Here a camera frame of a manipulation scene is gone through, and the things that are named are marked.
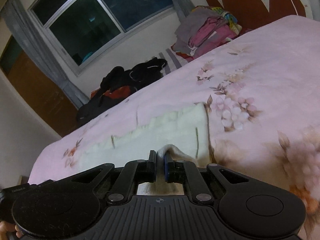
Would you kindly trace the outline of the person's left hand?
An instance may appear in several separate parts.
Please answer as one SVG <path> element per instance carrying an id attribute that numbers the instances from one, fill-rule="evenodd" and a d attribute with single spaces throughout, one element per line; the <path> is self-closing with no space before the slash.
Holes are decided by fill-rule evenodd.
<path id="1" fill-rule="evenodd" d="M 14 233 L 18 238 L 21 238 L 23 234 L 20 232 L 15 224 L 10 224 L 6 221 L 0 222 L 0 237 L 1 240 L 7 240 L 7 233 Z"/>

